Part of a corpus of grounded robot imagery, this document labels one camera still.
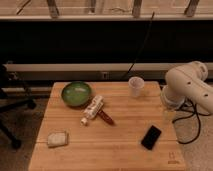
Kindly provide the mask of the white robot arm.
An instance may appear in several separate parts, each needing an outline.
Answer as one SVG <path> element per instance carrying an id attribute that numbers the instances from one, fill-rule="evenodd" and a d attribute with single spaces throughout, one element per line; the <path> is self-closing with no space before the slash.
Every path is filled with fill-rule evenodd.
<path id="1" fill-rule="evenodd" d="M 199 61 L 170 69 L 165 74 L 162 103 L 168 109 L 178 109 L 185 99 L 189 99 L 213 114 L 213 87 L 205 83 L 207 76 L 207 66 Z"/>

